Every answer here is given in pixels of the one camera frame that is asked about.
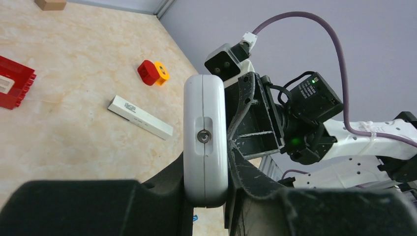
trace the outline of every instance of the red block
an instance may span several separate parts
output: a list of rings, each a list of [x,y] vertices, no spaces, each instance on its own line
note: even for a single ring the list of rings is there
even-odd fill
[[[153,85],[160,77],[155,65],[148,60],[145,60],[138,67],[138,73],[141,76],[143,82],[149,86]]]
[[[29,67],[0,56],[0,89],[6,92],[0,91],[0,106],[11,110],[19,107],[36,78],[34,72]],[[7,92],[4,88],[9,84],[9,79],[14,84]]]

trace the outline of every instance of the white box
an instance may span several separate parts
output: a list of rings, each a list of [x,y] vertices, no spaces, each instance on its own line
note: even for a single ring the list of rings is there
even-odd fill
[[[107,109],[164,140],[172,136],[172,126],[117,95]]]

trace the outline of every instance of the label on red box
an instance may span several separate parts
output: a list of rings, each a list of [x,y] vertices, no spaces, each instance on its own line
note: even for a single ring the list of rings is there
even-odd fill
[[[8,94],[14,85],[14,80],[0,75],[0,92]]]

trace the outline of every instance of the brown box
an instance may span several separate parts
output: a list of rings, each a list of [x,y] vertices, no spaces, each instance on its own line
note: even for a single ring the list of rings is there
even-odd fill
[[[35,3],[43,11],[62,11],[65,8],[66,0],[35,0]]]

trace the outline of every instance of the table surface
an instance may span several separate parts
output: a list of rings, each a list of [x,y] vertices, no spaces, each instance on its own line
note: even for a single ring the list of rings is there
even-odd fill
[[[158,19],[74,3],[43,12],[33,1],[0,2],[0,55],[35,70],[22,105],[0,108],[0,206],[33,179],[152,177],[182,152],[185,80],[197,74]],[[171,78],[145,85],[143,60]],[[161,138],[107,110],[119,95],[174,128]],[[197,209],[195,235],[223,235],[222,208]]]

